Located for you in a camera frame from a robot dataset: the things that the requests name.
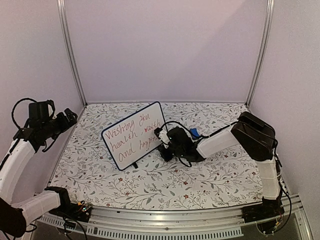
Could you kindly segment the blue whiteboard eraser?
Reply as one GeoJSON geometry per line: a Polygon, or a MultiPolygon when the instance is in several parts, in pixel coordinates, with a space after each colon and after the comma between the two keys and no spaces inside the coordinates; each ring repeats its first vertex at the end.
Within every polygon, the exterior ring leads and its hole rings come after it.
{"type": "Polygon", "coordinates": [[[200,138],[200,134],[198,133],[196,128],[191,128],[189,131],[193,140],[197,140],[200,138]]]}

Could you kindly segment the small blue-framed whiteboard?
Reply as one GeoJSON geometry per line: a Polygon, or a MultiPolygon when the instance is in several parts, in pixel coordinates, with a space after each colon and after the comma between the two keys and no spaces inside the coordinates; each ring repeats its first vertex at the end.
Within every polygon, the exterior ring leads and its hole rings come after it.
{"type": "Polygon", "coordinates": [[[135,165],[162,142],[154,130],[165,123],[160,102],[155,101],[105,128],[101,132],[111,159],[118,170],[135,165]]]}

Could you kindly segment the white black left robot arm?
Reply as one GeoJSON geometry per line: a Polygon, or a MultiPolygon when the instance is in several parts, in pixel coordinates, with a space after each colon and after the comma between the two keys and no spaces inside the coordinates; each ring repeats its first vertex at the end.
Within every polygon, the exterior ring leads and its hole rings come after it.
{"type": "Polygon", "coordinates": [[[48,187],[40,194],[19,203],[13,203],[13,194],[21,175],[31,158],[39,151],[47,152],[47,140],[57,138],[77,123],[76,113],[66,108],[56,113],[53,100],[29,99],[28,118],[23,126],[15,119],[17,127],[10,148],[0,162],[0,230],[9,238],[20,238],[27,226],[50,211],[63,217],[74,213],[68,191],[62,187],[48,187]]]}

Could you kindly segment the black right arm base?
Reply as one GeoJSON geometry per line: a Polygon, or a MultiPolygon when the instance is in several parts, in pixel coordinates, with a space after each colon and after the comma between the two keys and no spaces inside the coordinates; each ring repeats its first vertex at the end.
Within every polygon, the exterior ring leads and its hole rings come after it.
{"type": "Polygon", "coordinates": [[[281,200],[262,199],[262,203],[241,209],[245,223],[258,222],[257,229],[264,235],[274,234],[283,222],[285,213],[281,200]]]}

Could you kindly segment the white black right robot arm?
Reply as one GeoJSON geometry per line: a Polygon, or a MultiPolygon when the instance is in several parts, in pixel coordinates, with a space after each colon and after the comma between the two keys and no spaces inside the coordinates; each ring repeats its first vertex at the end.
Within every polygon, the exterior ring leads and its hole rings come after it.
{"type": "Polygon", "coordinates": [[[162,142],[159,151],[165,161],[176,157],[189,163],[199,163],[215,153],[235,145],[241,145],[251,159],[256,161],[262,182],[262,198],[259,206],[262,218],[269,218],[278,210],[275,201],[281,195],[279,183],[280,164],[277,162],[278,141],[274,128],[248,111],[242,112],[237,121],[224,126],[210,135],[200,135],[180,123],[165,130],[160,126],[154,130],[162,142]]]}

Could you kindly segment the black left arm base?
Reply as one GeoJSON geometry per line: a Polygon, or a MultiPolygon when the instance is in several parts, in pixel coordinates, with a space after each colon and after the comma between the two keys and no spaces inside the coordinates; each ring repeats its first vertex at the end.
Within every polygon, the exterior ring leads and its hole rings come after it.
{"type": "Polygon", "coordinates": [[[85,203],[84,201],[78,203],[70,202],[50,210],[49,213],[62,218],[88,223],[92,208],[93,205],[91,203],[85,203]]]}

